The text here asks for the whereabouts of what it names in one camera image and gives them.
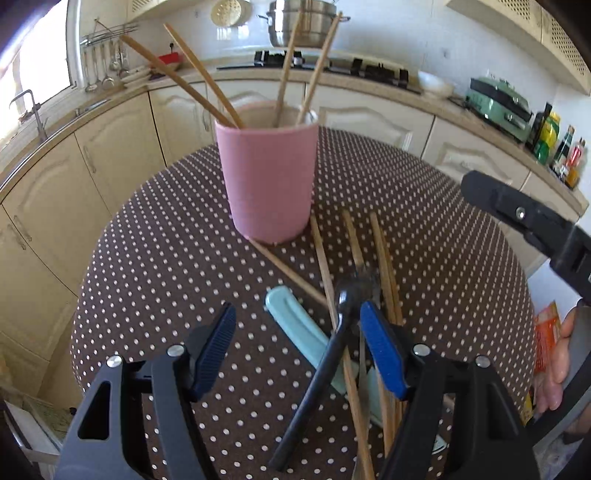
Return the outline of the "person's hand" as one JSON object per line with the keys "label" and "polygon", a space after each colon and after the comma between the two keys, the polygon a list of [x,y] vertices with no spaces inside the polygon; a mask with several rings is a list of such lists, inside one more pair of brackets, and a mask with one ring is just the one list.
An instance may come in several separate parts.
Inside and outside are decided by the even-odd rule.
{"label": "person's hand", "polygon": [[547,410],[556,410],[563,399],[563,383],[569,374],[570,338],[576,323],[578,308],[574,307],[567,314],[560,329],[560,338],[553,350],[551,361],[546,371],[537,381],[536,414],[542,415]]}

